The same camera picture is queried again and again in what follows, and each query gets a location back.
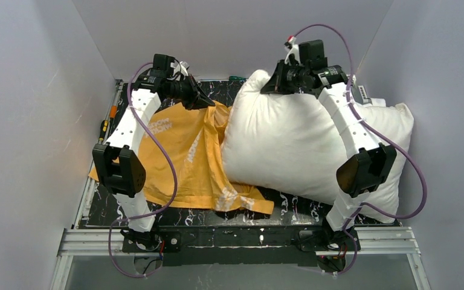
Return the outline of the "orange printed pillowcase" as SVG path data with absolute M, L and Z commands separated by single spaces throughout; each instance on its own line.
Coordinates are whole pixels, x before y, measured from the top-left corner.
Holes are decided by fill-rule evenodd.
M 271 214 L 274 203 L 253 185 L 231 182 L 224 172 L 221 145 L 230 110 L 215 106 L 188 111 L 177 104 L 153 115 L 139 159 L 146 169 L 147 202 L 214 211 L 246 209 Z

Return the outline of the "white pillow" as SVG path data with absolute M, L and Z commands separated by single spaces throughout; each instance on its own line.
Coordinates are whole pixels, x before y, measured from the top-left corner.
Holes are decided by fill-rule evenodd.
M 231 182 L 332 205 L 339 191 L 336 171 L 347 161 L 342 139 L 313 95 L 261 94 L 270 77 L 265 70 L 254 71 L 236 95 L 221 145 L 224 172 Z M 408 152 L 414 117 L 405 103 L 356 110 Z M 405 163 L 398 152 L 386 182 L 366 202 L 395 215 Z

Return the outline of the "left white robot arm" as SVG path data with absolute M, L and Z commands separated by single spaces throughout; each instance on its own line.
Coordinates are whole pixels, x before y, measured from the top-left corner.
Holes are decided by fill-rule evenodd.
M 146 169 L 139 159 L 144 135 L 153 137 L 147 125 L 165 99 L 179 101 L 186 110 L 214 106 L 189 74 L 182 62 L 173 56 L 155 54 L 134 73 L 126 87 L 128 107 L 111 135 L 92 150 L 94 167 L 100 183 L 121 205 L 128 228 L 135 233 L 149 232 L 156 214 L 144 196 Z

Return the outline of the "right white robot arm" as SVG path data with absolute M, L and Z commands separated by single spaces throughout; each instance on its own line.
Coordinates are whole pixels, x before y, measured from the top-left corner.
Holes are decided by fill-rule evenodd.
M 325 108 L 344 144 L 347 161 L 336 171 L 338 197 L 326 216 L 325 228 L 337 232 L 350 228 L 362 203 L 384 183 L 394 161 L 396 149 L 385 145 L 369 132 L 351 96 L 351 76 L 339 65 L 330 66 L 322 40 L 285 42 L 287 55 L 276 64 L 263 94 L 312 94 Z

